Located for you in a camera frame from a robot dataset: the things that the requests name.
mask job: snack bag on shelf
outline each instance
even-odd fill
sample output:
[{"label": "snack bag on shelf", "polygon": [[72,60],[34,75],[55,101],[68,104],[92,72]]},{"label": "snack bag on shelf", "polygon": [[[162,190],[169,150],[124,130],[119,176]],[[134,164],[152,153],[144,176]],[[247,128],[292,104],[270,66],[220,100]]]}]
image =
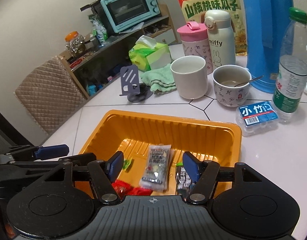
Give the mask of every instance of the snack bag on shelf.
[{"label": "snack bag on shelf", "polygon": [[186,22],[204,23],[206,11],[219,9],[229,12],[234,23],[236,54],[247,55],[246,31],[240,0],[178,0]]}]

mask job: green towel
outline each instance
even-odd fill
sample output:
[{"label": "green towel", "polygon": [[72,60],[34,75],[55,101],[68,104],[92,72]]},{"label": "green towel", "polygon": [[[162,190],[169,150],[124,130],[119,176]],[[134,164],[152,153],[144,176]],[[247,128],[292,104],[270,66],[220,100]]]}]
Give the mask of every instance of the green towel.
[{"label": "green towel", "polygon": [[140,74],[141,80],[154,93],[165,93],[176,89],[176,84],[170,69],[171,64],[163,68],[153,69]]}]

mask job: orange plastic tray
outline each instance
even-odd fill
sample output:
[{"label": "orange plastic tray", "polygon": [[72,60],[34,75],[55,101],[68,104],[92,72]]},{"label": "orange plastic tray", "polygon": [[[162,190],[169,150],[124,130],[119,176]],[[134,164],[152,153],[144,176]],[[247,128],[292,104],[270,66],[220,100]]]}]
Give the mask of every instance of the orange plastic tray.
[{"label": "orange plastic tray", "polygon": [[[185,151],[190,151],[201,161],[213,160],[221,166],[233,167],[239,158],[241,129],[233,123],[111,110],[105,114],[79,154],[93,152],[97,159],[108,160],[116,151],[122,151],[124,158],[132,158],[133,162],[127,171],[121,171],[118,179],[138,187],[150,144],[171,144],[175,149],[168,189],[163,193],[152,193],[174,195],[176,164],[182,161]],[[77,183],[76,187],[91,193],[87,183]],[[231,183],[219,183],[216,195],[230,187]]]}]

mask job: white ceramic cup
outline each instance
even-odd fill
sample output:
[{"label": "white ceramic cup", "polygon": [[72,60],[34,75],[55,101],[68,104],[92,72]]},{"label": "white ceramic cup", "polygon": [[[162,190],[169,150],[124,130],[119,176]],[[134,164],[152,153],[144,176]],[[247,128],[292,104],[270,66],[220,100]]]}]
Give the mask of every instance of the white ceramic cup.
[{"label": "white ceramic cup", "polygon": [[237,107],[244,104],[247,99],[250,83],[239,87],[222,85],[223,82],[232,80],[237,84],[252,79],[249,70],[237,65],[224,65],[212,72],[212,80],[217,100],[228,107]]},{"label": "white ceramic cup", "polygon": [[208,90],[206,61],[199,56],[184,56],[171,65],[172,75],[180,96],[201,98]]}]

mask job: chair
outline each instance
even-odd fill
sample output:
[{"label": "chair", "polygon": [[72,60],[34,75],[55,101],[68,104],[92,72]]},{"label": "chair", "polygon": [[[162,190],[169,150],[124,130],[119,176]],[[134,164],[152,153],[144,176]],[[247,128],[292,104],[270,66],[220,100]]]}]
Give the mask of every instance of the chair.
[{"label": "chair", "polygon": [[57,56],[26,76],[15,96],[47,134],[86,101]]}]

